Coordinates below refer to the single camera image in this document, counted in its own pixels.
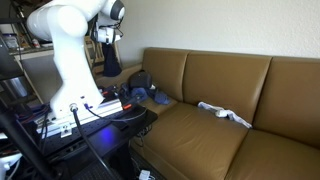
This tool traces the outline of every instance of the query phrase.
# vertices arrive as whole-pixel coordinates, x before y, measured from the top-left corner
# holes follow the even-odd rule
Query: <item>black table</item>
[[[136,179],[128,143],[140,131],[150,126],[157,119],[157,114],[137,106],[121,119],[121,121],[104,122],[96,120],[82,127],[84,130],[87,129],[87,137],[100,157],[108,159],[107,163],[116,169],[123,179]],[[46,140],[45,157],[54,169],[63,173],[60,179],[81,179],[80,177],[90,170],[90,166],[96,166],[98,163],[97,158],[76,131],[77,128],[74,128],[75,137],[69,137],[69,142],[64,142],[60,146],[54,144],[56,140],[61,140],[60,135]],[[21,168],[24,169],[23,174],[17,179],[34,179],[35,170],[30,170],[32,167]]]

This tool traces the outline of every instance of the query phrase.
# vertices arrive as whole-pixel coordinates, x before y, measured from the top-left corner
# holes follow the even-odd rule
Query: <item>brown leather couch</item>
[[[141,68],[171,103],[142,103],[159,118],[142,148],[131,144],[167,179],[320,179],[320,59],[147,48],[142,65],[97,83]]]

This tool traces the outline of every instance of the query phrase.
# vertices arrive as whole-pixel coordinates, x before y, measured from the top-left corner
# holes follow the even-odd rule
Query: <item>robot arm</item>
[[[29,16],[29,30],[53,42],[54,62],[62,78],[61,88],[50,101],[56,119],[72,116],[71,106],[94,110],[103,101],[86,60],[84,36],[88,21],[99,13],[96,40],[113,43],[120,39],[110,25],[123,18],[124,11],[119,0],[53,0]]]

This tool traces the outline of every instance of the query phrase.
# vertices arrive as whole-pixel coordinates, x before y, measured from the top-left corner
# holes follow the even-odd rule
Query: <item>white cloth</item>
[[[241,117],[236,115],[236,113],[234,113],[231,110],[225,110],[222,107],[212,106],[212,105],[204,103],[204,102],[199,102],[198,107],[202,108],[202,109],[209,110],[210,112],[214,113],[216,117],[228,118],[231,121],[236,121],[238,123],[243,124],[247,128],[252,128],[251,124],[249,124],[247,121],[245,121],[244,119],[242,119]]]

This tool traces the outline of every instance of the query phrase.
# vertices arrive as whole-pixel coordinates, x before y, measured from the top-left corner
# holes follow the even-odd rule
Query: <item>table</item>
[[[137,106],[122,118],[130,119],[131,117],[137,118],[127,121],[112,121],[88,135],[89,141],[100,157],[108,158],[110,165],[114,166],[113,168],[121,174],[123,179],[136,178],[129,153],[129,140],[145,127],[151,125],[157,119],[157,114],[142,106]],[[60,179],[78,179],[81,173],[90,169],[88,167],[97,162],[96,157],[81,138],[55,152],[47,153],[46,158],[54,169],[63,173]],[[24,171],[32,172],[30,168],[32,169],[32,167],[29,169],[23,167]],[[24,173],[23,176],[20,174],[17,179],[34,179],[31,175],[33,174]]]

